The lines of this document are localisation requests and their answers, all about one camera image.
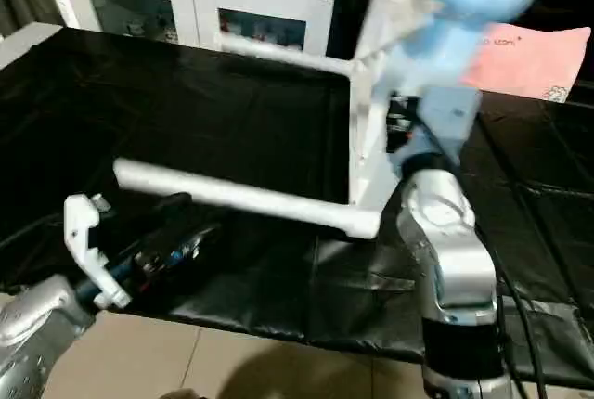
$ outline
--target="black plastic sheet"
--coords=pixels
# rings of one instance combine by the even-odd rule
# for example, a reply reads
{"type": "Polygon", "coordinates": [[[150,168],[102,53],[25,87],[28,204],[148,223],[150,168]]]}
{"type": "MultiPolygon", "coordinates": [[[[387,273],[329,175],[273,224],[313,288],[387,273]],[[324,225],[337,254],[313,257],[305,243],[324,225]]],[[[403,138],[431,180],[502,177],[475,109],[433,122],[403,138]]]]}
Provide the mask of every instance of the black plastic sheet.
{"type": "MultiPolygon", "coordinates": [[[[116,156],[346,202],[348,82],[322,72],[107,34],[62,30],[0,73],[0,237],[76,192],[116,209],[116,156]]],[[[462,166],[484,231],[535,323],[547,380],[594,388],[594,109],[487,94],[462,166]]],[[[395,230],[373,241],[196,206],[223,234],[127,312],[419,362],[416,267],[395,230]]],[[[105,249],[115,256],[120,250],[105,249]]],[[[80,273],[48,225],[2,250],[12,291],[80,273]]],[[[506,314],[519,370],[523,331],[506,314]]]]}

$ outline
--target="silver robotic arm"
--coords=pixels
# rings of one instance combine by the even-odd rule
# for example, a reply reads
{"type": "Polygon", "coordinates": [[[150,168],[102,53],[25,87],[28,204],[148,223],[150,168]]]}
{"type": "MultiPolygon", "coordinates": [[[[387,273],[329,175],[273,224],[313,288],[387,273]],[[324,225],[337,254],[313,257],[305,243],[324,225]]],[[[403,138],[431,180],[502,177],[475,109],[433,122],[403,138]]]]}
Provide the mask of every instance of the silver robotic arm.
{"type": "Polygon", "coordinates": [[[62,276],[7,304],[0,312],[0,399],[41,397],[56,361],[94,322],[62,276]]]}
{"type": "Polygon", "coordinates": [[[419,262],[423,379],[434,399],[507,399],[497,329],[496,272],[456,177],[425,168],[402,190],[398,231],[419,262]]]}

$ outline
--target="pink pillow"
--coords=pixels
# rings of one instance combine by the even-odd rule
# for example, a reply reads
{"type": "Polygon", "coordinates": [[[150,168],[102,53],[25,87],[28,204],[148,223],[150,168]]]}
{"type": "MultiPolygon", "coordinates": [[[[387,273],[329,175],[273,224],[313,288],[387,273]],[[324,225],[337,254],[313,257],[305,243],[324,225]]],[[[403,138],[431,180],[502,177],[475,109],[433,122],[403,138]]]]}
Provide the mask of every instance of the pink pillow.
{"type": "Polygon", "coordinates": [[[564,102],[589,36],[590,28],[542,32],[496,23],[462,82],[487,91],[564,102]]]}

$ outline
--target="glass cabinet door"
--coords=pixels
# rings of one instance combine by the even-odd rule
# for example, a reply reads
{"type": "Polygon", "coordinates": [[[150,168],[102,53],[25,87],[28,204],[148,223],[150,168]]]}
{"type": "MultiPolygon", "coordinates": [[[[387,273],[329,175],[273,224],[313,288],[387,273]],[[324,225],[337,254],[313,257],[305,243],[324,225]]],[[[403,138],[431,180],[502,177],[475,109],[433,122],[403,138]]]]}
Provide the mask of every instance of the glass cabinet door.
{"type": "Polygon", "coordinates": [[[219,8],[222,32],[231,32],[261,42],[303,50],[306,23],[302,20],[262,16],[219,8]]]}
{"type": "Polygon", "coordinates": [[[71,0],[81,28],[200,46],[193,0],[71,0]]]}
{"type": "Polygon", "coordinates": [[[194,0],[202,47],[220,32],[325,55],[332,0],[194,0]]]}
{"type": "Polygon", "coordinates": [[[177,44],[170,0],[91,0],[103,32],[177,44]]]}

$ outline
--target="table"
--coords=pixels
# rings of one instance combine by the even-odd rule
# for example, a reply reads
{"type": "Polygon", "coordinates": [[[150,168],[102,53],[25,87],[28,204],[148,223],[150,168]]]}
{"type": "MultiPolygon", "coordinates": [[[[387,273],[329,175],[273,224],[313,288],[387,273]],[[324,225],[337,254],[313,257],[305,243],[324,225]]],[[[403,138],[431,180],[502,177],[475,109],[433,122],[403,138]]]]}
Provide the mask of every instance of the table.
{"type": "MultiPolygon", "coordinates": [[[[116,156],[346,202],[348,82],[183,46],[63,29],[0,72],[0,237],[77,192],[117,209],[116,156]]],[[[483,229],[521,290],[548,383],[594,388],[594,110],[486,94],[463,149],[483,229]]],[[[374,241],[197,206],[223,239],[126,310],[328,349],[420,362],[415,263],[394,227],[374,241]]],[[[2,251],[0,289],[80,276],[49,226],[2,251]]],[[[119,250],[105,250],[113,255],[119,250]]],[[[532,369],[512,304],[518,369],[532,369]]]]}

